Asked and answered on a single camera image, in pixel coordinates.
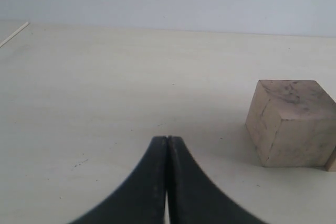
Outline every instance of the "white table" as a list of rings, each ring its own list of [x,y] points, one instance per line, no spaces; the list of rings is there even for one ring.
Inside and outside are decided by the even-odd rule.
[[[335,55],[332,38],[30,24],[0,49],[0,222],[69,222],[172,134],[261,219],[334,223],[336,173],[261,167],[244,123],[258,79],[336,98]]]

